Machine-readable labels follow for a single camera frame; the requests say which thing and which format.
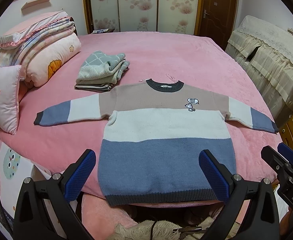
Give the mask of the colour block knit sweater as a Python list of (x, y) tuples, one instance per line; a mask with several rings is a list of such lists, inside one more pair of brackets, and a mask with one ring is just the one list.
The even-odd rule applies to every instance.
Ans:
[(151, 79), (48, 107), (35, 125), (107, 118), (98, 182), (110, 206), (215, 200), (198, 158), (209, 150), (230, 172), (235, 151), (226, 123), (277, 133), (264, 113), (229, 96)]

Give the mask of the cream ruffled covered furniture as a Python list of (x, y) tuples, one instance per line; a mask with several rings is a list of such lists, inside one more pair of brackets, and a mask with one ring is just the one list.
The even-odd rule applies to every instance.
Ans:
[(293, 113), (293, 35), (276, 25), (247, 15), (226, 47), (247, 73), (275, 121)]

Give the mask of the cream fuzzy sweater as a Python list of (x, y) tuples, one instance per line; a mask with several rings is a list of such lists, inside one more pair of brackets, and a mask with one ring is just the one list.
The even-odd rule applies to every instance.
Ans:
[[(214, 219), (207, 217), (199, 226), (203, 229), (209, 228), (214, 222)], [(230, 232), (225, 239), (230, 239), (236, 235), (240, 227), (240, 223), (235, 222)], [(132, 226), (125, 228), (121, 224), (117, 224), (114, 233), (107, 239), (179, 239), (182, 235), (178, 232), (181, 227), (165, 220), (154, 222), (152, 220), (146, 220)], [(189, 235), (182, 236), (183, 239), (202, 239), (204, 233), (191, 233)]]

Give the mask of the pink embroidered pillow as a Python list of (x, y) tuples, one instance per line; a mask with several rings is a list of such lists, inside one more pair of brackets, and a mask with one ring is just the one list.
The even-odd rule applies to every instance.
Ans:
[(15, 134), (19, 125), (19, 88), (22, 67), (0, 67), (0, 128)]

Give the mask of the striped folded garment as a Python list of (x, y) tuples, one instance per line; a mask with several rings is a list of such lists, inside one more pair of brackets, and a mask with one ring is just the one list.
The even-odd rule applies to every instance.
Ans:
[(116, 84), (119, 83), (122, 75), (129, 69), (128, 65), (122, 66), (119, 68), (115, 74), (103, 77), (97, 80), (91, 81), (79, 81), (74, 85), (75, 89), (82, 89), (82, 90), (90, 90), (95, 92), (108, 92), (110, 91)]

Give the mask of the pink cartoon folded quilt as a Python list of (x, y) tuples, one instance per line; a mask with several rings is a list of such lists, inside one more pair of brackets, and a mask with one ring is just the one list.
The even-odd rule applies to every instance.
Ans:
[(28, 88), (43, 86), (64, 63), (80, 52), (81, 46), (78, 36), (71, 30), (43, 38), (21, 61), (26, 68), (23, 83)]

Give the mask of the dark brown wooden door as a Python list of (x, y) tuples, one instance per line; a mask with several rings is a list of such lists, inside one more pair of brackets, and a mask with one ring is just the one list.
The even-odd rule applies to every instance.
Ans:
[(236, 15), (237, 0), (203, 0), (198, 36), (211, 38), (226, 49)]

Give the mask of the striped folded thin quilt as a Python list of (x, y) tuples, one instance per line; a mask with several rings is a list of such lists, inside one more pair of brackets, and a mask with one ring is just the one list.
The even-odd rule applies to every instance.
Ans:
[(0, 36), (0, 67), (26, 67), (42, 48), (75, 29), (73, 18), (65, 11), (47, 12), (19, 23)]

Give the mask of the floral sliding wardrobe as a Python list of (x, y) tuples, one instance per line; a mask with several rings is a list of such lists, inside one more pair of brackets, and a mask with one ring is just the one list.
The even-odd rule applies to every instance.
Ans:
[(200, 0), (84, 0), (89, 33), (159, 31), (193, 35)]

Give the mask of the small box on nightstand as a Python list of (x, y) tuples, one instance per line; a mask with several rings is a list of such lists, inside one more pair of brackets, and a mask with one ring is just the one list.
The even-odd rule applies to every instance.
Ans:
[(115, 31), (114, 28), (99, 29), (99, 30), (94, 30), (93, 32), (91, 32), (91, 34), (113, 33), (114, 31)]

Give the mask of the pink wall shelf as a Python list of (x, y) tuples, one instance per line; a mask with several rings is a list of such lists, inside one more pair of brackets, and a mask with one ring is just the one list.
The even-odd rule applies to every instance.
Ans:
[(46, 3), (49, 2), (50, 0), (32, 0), (32, 1), (28, 1), (26, 2), (22, 7), (21, 7), (21, 11), (28, 9), (30, 7), (42, 4), (42, 3)]

